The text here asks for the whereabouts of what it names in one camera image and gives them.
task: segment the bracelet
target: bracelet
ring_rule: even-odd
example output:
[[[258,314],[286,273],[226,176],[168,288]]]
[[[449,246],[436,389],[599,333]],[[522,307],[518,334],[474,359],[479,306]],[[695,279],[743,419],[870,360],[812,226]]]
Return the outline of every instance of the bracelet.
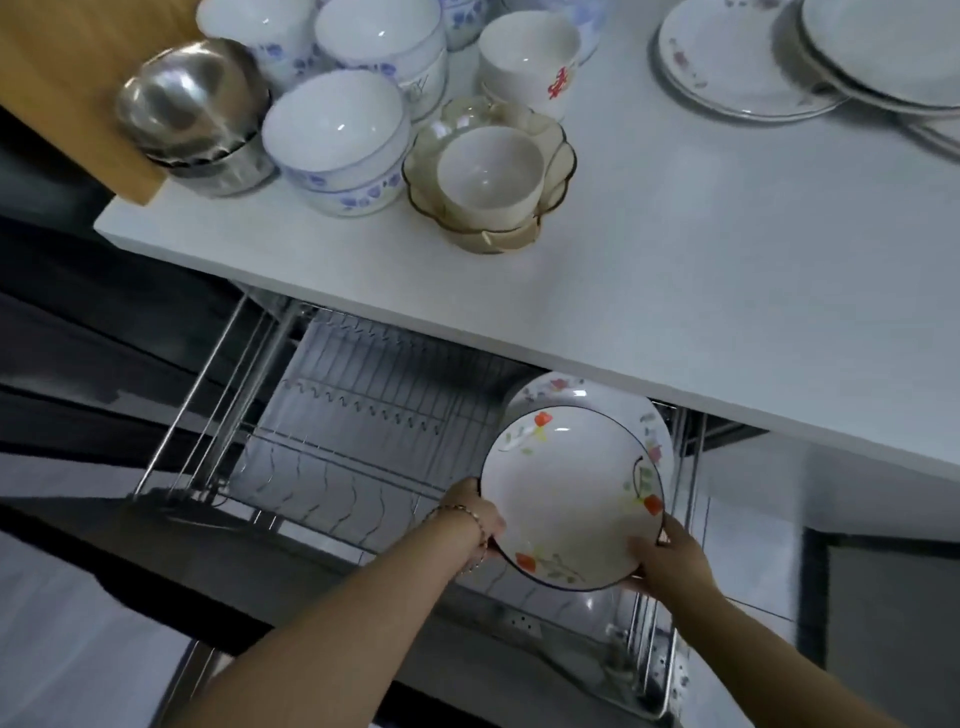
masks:
[[[461,574],[470,573],[471,571],[479,567],[481,564],[483,564],[484,559],[487,557],[487,543],[490,540],[490,536],[487,534],[487,529],[483,527],[483,522],[480,521],[480,517],[477,516],[475,513],[473,513],[473,511],[471,511],[465,505],[438,505],[436,508],[433,509],[430,515],[427,516],[427,518],[433,518],[441,511],[460,511],[461,513],[466,513],[474,521],[476,521],[477,527],[480,529],[479,545],[483,547],[483,553],[480,554],[480,558],[477,559],[476,562],[474,562],[468,567],[464,567],[464,569],[460,572]]]

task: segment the red chinese character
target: red chinese character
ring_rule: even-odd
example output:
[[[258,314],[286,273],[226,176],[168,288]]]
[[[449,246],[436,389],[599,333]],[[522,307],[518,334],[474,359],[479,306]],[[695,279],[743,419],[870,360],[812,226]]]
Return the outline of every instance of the red chinese character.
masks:
[[[570,85],[570,74],[566,72],[566,66],[560,69],[557,73],[557,80],[553,82],[550,86],[547,87],[547,91],[550,94],[551,99],[555,99],[564,91],[566,87]]]

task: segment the wooden board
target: wooden board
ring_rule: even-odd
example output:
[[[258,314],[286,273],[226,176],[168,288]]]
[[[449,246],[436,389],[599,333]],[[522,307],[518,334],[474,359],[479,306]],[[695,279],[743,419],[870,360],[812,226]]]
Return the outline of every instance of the wooden board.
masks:
[[[166,176],[118,130],[113,100],[143,61],[203,37],[199,0],[2,0],[0,104],[125,200]]]

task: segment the dish rack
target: dish rack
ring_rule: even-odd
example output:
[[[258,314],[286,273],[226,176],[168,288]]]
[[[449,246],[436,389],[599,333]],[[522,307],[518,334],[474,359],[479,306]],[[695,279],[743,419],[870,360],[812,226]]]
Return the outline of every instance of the dish rack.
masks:
[[[310,303],[270,303],[186,458],[193,472],[162,487],[169,499],[227,497],[305,526],[330,552],[359,554],[358,564],[421,522],[450,484],[480,474],[505,395],[543,371]],[[245,295],[133,497],[155,485],[160,453],[249,305]],[[290,340],[299,342],[279,384],[261,391],[276,381]],[[707,418],[655,405],[677,457],[666,508],[689,525]],[[438,611],[536,654],[636,716],[661,718],[683,700],[676,630],[655,602],[620,588],[562,592],[489,559],[456,579]]]

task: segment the person's left hand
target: person's left hand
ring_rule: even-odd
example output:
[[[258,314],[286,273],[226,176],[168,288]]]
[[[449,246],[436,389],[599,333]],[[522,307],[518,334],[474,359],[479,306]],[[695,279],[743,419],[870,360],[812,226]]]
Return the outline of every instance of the person's left hand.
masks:
[[[440,500],[441,506],[462,505],[471,513],[475,513],[480,522],[483,523],[484,531],[488,538],[495,538],[501,535],[507,528],[507,522],[500,516],[496,506],[488,500],[480,497],[479,481],[475,477],[465,477],[459,483],[454,483]],[[489,553],[498,553],[496,548],[490,544]],[[483,554],[483,549],[478,548],[474,554],[475,559],[479,559]]]

